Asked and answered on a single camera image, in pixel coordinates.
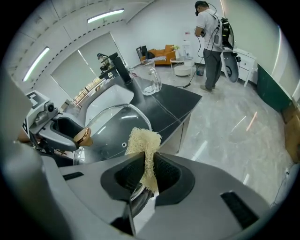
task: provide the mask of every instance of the green board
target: green board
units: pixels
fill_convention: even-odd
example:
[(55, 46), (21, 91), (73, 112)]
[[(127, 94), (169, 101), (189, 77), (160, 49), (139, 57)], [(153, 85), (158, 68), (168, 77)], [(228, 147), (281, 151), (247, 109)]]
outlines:
[(290, 98), (260, 65), (257, 70), (257, 93), (266, 104), (277, 112), (281, 112), (291, 103)]

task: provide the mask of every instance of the loofah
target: loofah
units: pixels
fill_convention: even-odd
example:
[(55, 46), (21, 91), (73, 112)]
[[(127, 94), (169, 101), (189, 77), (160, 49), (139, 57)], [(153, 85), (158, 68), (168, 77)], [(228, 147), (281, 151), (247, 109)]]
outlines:
[(156, 192), (158, 184), (153, 171), (153, 155), (159, 149), (161, 135), (146, 129), (133, 128), (128, 140), (128, 148), (125, 155), (137, 152), (145, 152), (145, 172), (140, 183), (148, 190)]

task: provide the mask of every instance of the glass jug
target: glass jug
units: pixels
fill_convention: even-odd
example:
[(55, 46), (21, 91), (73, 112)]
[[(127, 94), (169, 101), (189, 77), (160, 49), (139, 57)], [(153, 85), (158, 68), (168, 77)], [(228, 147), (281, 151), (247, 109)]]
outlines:
[(161, 90), (160, 76), (155, 69), (153, 60), (142, 61), (139, 65), (130, 68), (129, 71), (143, 95), (151, 95)]

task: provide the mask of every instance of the white cabinet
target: white cabinet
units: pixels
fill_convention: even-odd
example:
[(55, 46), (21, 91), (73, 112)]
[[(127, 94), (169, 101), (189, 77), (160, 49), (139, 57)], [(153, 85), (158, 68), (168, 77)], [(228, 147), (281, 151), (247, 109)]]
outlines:
[(244, 87), (247, 85), (248, 81), (252, 81), (256, 84), (257, 80), (253, 78), (253, 72), (256, 71), (256, 57), (242, 49), (235, 48), (233, 51), (240, 57), (239, 79), (245, 81)]

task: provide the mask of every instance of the black bag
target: black bag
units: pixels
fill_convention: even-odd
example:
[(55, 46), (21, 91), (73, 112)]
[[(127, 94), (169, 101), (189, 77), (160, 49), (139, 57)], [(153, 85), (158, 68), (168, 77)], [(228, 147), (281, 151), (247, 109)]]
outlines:
[(155, 58), (155, 55), (152, 52), (146, 52), (146, 59)]

